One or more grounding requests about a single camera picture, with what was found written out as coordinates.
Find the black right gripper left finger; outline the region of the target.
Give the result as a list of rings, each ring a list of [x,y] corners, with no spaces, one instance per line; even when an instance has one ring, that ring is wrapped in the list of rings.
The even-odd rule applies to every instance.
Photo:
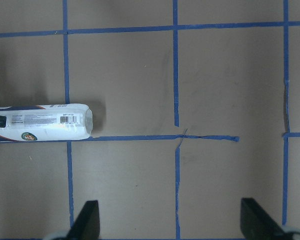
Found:
[[[98,240],[100,213],[97,200],[86,201],[74,224],[66,235],[67,240]]]

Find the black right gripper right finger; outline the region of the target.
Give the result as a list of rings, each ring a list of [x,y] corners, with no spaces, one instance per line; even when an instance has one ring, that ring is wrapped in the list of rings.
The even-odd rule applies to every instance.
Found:
[[[285,232],[254,198],[240,201],[240,230],[246,240],[283,240]]]

